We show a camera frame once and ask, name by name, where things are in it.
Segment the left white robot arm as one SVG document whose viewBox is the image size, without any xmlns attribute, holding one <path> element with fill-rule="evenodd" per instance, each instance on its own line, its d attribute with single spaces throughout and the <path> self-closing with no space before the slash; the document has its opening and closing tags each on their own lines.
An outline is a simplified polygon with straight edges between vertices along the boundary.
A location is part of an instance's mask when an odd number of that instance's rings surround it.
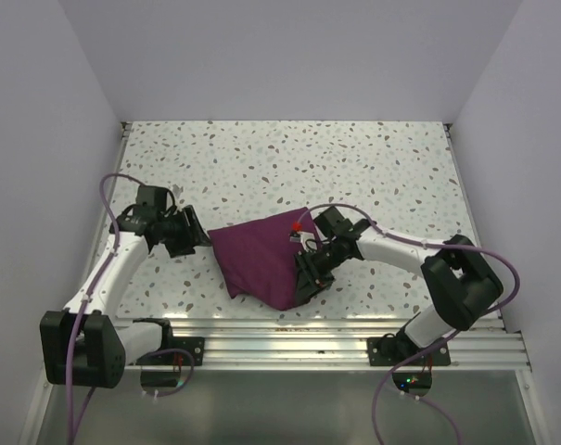
<svg viewBox="0 0 561 445">
<path fill-rule="evenodd" d="M 206 248 L 210 239 L 195 209 L 177 208 L 172 191 L 139 185 L 136 200 L 112 215 L 99 263 L 62 310 L 47 311 L 40 335 L 47 380 L 67 387 L 115 388 L 124 368 L 146 357 L 169 362 L 178 349 L 170 322 L 140 318 L 123 329 L 112 319 L 139 266 L 154 247 L 173 259 Z"/>
</svg>

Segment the purple cloth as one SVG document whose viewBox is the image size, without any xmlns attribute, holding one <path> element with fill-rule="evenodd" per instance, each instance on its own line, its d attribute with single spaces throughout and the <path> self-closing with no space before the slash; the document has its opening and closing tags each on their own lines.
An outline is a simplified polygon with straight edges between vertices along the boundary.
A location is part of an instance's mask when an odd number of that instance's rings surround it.
<svg viewBox="0 0 561 445">
<path fill-rule="evenodd" d="M 293 224 L 315 230 L 306 207 L 209 231 L 216 262 L 230 298 L 249 295 L 277 310 L 299 307 L 297 265 L 301 245 L 290 240 Z"/>
</svg>

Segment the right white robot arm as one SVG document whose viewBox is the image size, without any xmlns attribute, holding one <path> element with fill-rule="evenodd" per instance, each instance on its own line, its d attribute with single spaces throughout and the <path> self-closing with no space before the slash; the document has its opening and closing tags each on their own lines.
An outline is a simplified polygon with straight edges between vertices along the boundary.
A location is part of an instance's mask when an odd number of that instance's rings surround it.
<svg viewBox="0 0 561 445">
<path fill-rule="evenodd" d="M 295 300 L 307 303 L 330 288 L 334 270 L 349 260 L 383 262 L 423 277 L 431 305 L 391 340 L 404 362 L 418 363 L 445 335 L 468 330 L 503 293 L 498 276 L 463 235 L 426 240 L 381 229 L 369 216 L 351 222 L 337 206 L 319 209 L 313 222 L 323 240 L 304 231 L 300 221 L 290 233 L 292 241 L 301 244 L 295 256 Z"/>
</svg>

